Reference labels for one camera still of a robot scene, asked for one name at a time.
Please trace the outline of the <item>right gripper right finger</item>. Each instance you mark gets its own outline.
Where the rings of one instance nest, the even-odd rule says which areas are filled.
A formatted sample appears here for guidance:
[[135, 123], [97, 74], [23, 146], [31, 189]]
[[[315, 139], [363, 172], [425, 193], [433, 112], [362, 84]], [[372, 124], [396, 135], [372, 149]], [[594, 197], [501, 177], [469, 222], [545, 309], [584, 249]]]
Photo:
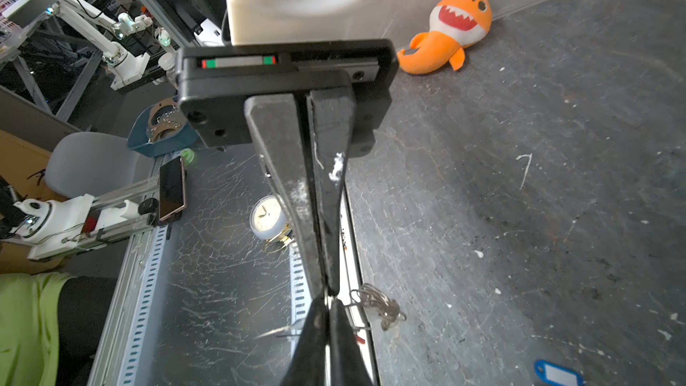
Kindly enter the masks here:
[[346, 307], [340, 300], [332, 302], [329, 314], [330, 384], [342, 386], [373, 386], [348, 321]]

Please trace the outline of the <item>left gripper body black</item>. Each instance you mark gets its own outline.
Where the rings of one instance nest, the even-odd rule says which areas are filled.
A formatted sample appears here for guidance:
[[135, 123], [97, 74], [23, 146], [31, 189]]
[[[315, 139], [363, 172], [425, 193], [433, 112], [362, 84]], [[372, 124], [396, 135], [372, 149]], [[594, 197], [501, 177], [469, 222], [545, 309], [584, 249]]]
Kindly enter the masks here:
[[214, 148], [252, 142], [245, 114], [250, 98], [291, 95], [305, 107], [315, 90], [351, 89], [352, 158], [371, 152], [398, 72], [389, 39], [186, 48], [179, 65], [180, 110]]

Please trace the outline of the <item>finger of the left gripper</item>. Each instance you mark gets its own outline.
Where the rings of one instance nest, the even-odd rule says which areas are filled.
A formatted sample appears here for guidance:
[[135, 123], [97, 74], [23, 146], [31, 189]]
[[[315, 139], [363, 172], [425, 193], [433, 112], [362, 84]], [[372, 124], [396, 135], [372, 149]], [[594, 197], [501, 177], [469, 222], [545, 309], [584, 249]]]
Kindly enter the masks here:
[[317, 237], [325, 289], [339, 294], [340, 204], [355, 121], [350, 87], [313, 90], [307, 100]]
[[291, 94], [252, 96], [245, 102], [244, 114], [272, 191], [294, 229], [310, 295], [318, 298], [324, 293], [325, 278], [297, 102]]

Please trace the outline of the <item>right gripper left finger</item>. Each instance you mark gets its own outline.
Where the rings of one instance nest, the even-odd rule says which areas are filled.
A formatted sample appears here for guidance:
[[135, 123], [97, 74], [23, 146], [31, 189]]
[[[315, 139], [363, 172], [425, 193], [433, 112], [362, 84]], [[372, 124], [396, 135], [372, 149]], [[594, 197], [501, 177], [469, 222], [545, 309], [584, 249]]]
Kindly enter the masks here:
[[325, 384], [325, 349], [329, 340], [329, 309], [324, 297], [309, 307], [298, 345], [281, 386], [322, 386]]

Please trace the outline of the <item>blue key tag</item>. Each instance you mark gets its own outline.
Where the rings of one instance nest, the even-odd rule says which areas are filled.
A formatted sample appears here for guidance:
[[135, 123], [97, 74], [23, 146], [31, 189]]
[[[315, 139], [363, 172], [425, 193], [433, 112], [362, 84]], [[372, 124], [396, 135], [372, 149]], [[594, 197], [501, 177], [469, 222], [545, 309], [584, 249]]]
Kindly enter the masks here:
[[582, 376], [564, 366], [543, 359], [534, 362], [534, 372], [541, 382], [555, 386], [584, 386]]

